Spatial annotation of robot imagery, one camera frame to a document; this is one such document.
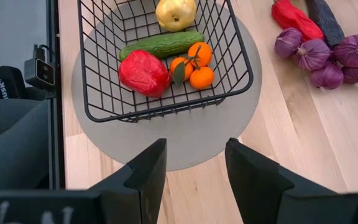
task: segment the light wood surface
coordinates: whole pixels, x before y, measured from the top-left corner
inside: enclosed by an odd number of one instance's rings
[[[255,40],[263,71],[258,107],[239,139],[323,186],[358,192],[358,88],[342,86],[326,93],[313,88],[306,72],[273,51],[281,31],[270,15],[273,1],[231,1]],[[304,0],[292,1],[305,8]],[[358,34],[358,0],[326,1],[345,34]],[[101,152],[78,123],[71,95],[80,49],[77,0],[60,0],[59,8],[67,188],[86,189],[122,164]],[[222,153],[167,173],[158,223],[242,223]]]

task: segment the black wire basket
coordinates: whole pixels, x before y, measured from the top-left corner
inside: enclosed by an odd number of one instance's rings
[[[230,0],[220,3],[196,0],[195,21],[186,30],[204,34],[213,50],[209,67],[214,82],[195,90],[188,82],[171,83],[161,98],[142,96],[118,80],[120,50],[141,38],[166,33],[157,22],[159,0],[78,0],[86,115],[95,122],[137,122],[169,113],[218,105],[226,97],[247,91],[253,82],[252,68]],[[170,62],[180,55],[163,59]]]

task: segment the yellow pear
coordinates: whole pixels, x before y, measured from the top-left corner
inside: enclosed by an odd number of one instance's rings
[[[170,32],[188,27],[196,18],[195,0],[161,0],[155,9],[158,23]]]

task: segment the tangerine leaf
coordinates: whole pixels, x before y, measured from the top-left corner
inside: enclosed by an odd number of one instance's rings
[[[176,85],[181,85],[185,81],[185,68],[185,63],[180,62],[173,71],[172,78]]]

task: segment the green cucumber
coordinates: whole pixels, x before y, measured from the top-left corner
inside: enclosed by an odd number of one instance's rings
[[[204,42],[204,40],[204,35],[197,31],[176,32],[146,37],[125,46],[119,52],[119,60],[123,61],[135,50],[145,50],[157,58],[162,59],[171,55],[186,53],[193,44]]]

